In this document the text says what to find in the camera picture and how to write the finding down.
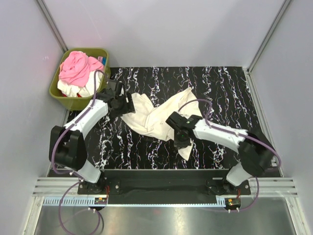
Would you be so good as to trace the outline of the cream white t shirt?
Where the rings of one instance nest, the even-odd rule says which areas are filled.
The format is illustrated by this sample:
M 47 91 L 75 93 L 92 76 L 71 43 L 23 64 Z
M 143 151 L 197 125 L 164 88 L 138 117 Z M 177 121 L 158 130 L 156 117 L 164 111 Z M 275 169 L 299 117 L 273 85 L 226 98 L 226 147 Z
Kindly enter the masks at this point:
M 171 96 L 158 107 L 154 107 L 145 94 L 133 93 L 132 99 L 135 112 L 123 115 L 122 120 L 136 133 L 162 141 L 174 139 L 174 130 L 166 123 L 173 112 L 185 118 L 202 116 L 191 88 Z

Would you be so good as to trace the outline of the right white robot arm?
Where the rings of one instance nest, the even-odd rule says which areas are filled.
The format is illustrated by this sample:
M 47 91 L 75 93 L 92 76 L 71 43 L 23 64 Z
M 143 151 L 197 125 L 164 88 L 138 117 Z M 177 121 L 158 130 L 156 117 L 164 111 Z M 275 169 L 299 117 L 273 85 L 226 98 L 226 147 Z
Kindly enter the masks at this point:
M 177 149 L 189 146 L 191 139 L 210 141 L 223 145 L 240 157 L 222 181 L 224 192 L 233 194 L 240 184 L 252 177 L 262 176 L 269 168 L 275 150 L 262 131 L 252 133 L 208 122 L 197 115 L 186 118 L 173 112 L 166 123 L 174 130 L 174 145 Z

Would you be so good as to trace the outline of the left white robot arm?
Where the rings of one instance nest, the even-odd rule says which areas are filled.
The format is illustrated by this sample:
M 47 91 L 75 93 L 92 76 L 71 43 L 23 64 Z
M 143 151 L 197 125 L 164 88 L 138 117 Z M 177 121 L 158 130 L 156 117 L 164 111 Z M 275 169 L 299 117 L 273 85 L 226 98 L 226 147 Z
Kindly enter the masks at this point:
M 89 160 L 85 138 L 100 119 L 111 120 L 134 113 L 132 96 L 120 81 L 109 80 L 107 87 L 96 93 L 86 108 L 64 126 L 54 126 L 50 133 L 49 160 L 79 175 L 89 182 L 89 189 L 96 194 L 105 190 L 101 171 Z

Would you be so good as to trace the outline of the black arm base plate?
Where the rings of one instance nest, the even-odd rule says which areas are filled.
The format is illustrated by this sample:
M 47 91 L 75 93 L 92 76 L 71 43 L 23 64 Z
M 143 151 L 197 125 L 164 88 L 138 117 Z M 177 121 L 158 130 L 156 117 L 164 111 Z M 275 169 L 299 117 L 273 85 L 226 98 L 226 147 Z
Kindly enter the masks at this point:
M 99 182 L 81 183 L 79 194 L 102 194 L 109 189 L 110 195 L 121 195 L 132 190 L 179 191 L 191 190 L 210 195 L 248 195 L 248 181 L 233 186 L 226 180 L 227 169 L 183 169 L 183 170 L 104 170 Z

